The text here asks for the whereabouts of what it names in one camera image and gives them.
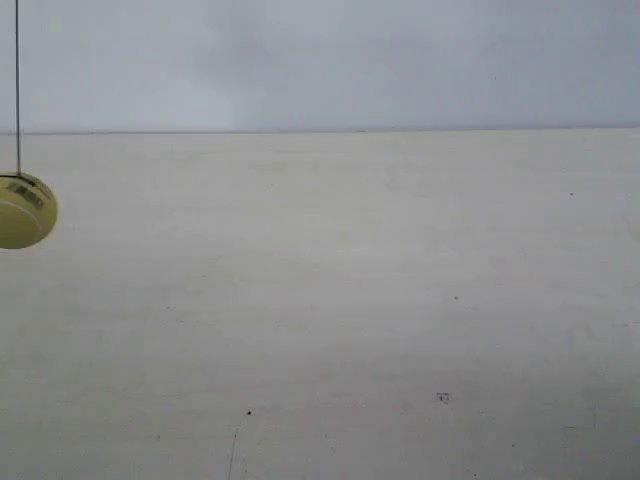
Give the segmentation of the yellow tennis ball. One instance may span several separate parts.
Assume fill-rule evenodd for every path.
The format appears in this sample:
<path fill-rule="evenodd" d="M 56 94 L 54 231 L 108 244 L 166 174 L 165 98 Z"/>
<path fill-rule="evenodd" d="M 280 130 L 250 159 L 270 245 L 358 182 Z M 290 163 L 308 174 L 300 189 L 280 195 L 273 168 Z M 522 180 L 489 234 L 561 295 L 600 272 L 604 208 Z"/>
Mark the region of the yellow tennis ball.
<path fill-rule="evenodd" d="M 58 202 L 38 177 L 1 174 L 1 248 L 24 249 L 44 240 L 54 229 Z"/>

